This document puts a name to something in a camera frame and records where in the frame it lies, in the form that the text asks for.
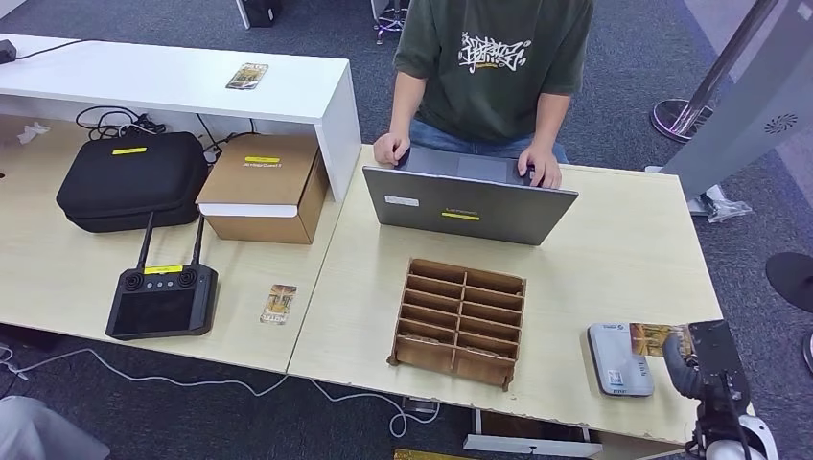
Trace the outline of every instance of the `graphic print on t-shirt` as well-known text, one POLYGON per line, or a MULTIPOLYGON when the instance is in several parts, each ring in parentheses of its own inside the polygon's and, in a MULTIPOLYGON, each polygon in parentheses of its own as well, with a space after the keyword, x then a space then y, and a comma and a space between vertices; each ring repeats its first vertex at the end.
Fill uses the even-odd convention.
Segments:
POLYGON ((468 66, 472 74, 477 69, 508 68, 516 72, 527 61, 525 50, 531 46, 531 40, 505 44, 489 36, 469 36, 468 32, 463 33, 462 42, 457 54, 459 65, 468 66))

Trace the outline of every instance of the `yellow object on floor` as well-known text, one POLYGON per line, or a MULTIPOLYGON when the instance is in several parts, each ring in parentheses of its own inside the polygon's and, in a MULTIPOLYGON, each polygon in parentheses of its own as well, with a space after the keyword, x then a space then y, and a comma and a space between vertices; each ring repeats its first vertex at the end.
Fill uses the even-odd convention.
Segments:
POLYGON ((452 455, 443 455, 442 453, 419 452, 417 450, 406 450, 404 448, 396 448, 393 460, 472 460, 468 457, 454 457, 452 455))

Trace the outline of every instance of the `brown box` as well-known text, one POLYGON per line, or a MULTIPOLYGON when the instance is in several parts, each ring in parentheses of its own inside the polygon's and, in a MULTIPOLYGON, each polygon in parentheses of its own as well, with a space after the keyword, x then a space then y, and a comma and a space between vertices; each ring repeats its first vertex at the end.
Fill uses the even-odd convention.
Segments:
POLYGON ((246 135, 223 146, 197 204, 224 240, 310 244, 327 189, 314 137, 246 135))
POLYGON ((519 358, 524 296, 523 278, 410 260, 387 362, 508 391, 519 358))

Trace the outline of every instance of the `person's hand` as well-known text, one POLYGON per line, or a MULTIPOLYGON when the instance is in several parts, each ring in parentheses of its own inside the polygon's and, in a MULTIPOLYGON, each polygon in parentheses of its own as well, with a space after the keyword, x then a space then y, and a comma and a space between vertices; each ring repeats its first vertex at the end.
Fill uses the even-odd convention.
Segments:
POLYGON ((531 144, 517 162, 517 170, 522 177, 525 177, 530 165, 534 167, 531 187, 538 187, 540 182, 543 187, 549 189, 558 189, 562 185, 562 172, 559 170, 556 156, 553 155, 553 148, 531 144))
POLYGON ((387 132, 373 144, 373 153, 379 163, 398 165, 398 160, 409 149, 409 136, 387 132))

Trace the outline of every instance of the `gray laptop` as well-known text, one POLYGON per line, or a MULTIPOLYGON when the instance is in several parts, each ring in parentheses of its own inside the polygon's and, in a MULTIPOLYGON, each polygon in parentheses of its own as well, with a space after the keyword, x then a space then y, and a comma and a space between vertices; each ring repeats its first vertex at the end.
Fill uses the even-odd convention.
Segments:
POLYGON ((529 187, 514 159, 421 147, 363 172, 380 223, 503 242, 541 244, 578 197, 529 187))

